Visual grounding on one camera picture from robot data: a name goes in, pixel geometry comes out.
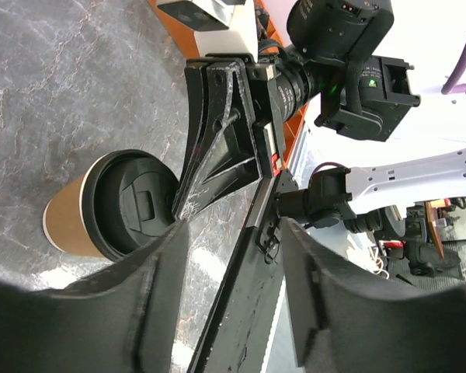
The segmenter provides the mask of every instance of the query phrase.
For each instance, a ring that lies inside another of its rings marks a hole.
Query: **orange shelf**
[[[260,4],[264,5],[262,0],[257,0]],[[154,9],[155,14],[161,20],[162,24],[168,30],[169,35],[173,38],[173,40],[178,45],[178,48],[182,51],[183,55],[186,58],[197,58],[199,57],[199,52],[196,48],[195,38],[193,37],[193,31],[188,27],[184,26],[182,23],[176,21],[172,17],[168,16],[164,12],[157,9],[155,5],[156,0],[148,0],[151,7]],[[268,26],[268,37],[271,39],[276,40],[278,43],[283,45],[282,40],[278,36],[278,32],[276,31],[276,26],[270,22]],[[306,112],[307,107],[304,106],[302,109],[299,110],[297,114],[295,114],[288,122],[286,122],[283,126],[283,132],[285,136],[285,144],[287,149],[283,154],[283,159],[285,161],[285,166],[287,165],[292,153],[294,151],[295,141],[297,140],[299,134],[301,133],[301,129],[304,125],[304,115]]]

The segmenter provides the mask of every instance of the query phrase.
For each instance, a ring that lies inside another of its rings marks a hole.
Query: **brown paper cup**
[[[178,184],[153,155],[109,153],[51,199],[43,213],[45,236],[66,253],[118,260],[175,221],[170,204]]]

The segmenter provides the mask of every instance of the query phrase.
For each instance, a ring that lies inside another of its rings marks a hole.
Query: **black cup lid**
[[[104,255],[116,260],[147,245],[175,221],[172,202],[179,182],[148,153],[121,156],[102,166],[91,185],[96,227],[89,234]]]

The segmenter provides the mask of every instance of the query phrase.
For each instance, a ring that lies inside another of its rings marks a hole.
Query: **gray marble surface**
[[[63,288],[108,264],[60,253],[47,202],[101,155],[182,168],[185,60],[145,0],[0,0],[0,280]],[[255,186],[191,224],[172,371],[185,371]]]

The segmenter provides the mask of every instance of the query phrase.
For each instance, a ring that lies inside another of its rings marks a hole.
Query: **gray floor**
[[[149,151],[180,174],[184,64],[145,0],[0,0],[0,280],[63,288],[108,264],[53,248],[43,210],[113,150]],[[186,371],[254,190],[190,227],[172,371]]]

